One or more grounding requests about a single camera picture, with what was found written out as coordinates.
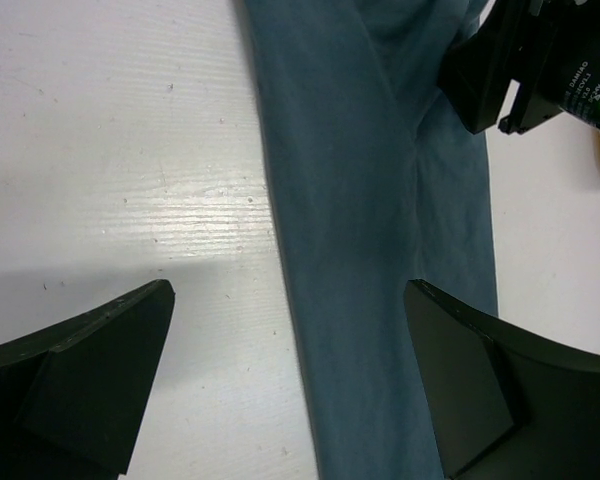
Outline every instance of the black camera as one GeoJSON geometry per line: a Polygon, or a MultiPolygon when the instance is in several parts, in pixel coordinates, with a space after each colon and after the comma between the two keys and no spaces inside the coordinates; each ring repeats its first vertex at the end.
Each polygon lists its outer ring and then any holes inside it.
{"type": "Polygon", "coordinates": [[[438,85],[477,133],[498,121],[512,80],[503,132],[563,111],[600,130],[600,0],[497,0],[478,32],[450,47],[438,85]]]}

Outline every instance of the blue cloth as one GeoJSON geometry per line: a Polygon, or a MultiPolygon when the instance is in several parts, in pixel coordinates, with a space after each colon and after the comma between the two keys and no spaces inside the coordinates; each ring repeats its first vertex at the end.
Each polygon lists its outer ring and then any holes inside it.
{"type": "Polygon", "coordinates": [[[496,313],[485,141],[435,87],[482,4],[246,6],[320,476],[439,480],[402,292],[424,278],[496,313]]]}

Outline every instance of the dark teal fabric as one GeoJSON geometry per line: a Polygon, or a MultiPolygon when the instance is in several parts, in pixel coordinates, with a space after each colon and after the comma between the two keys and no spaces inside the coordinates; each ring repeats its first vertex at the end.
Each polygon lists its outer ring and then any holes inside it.
{"type": "Polygon", "coordinates": [[[482,5],[246,6],[321,478],[441,479],[402,292],[424,278],[496,313],[485,141],[435,87],[482,5]]]}

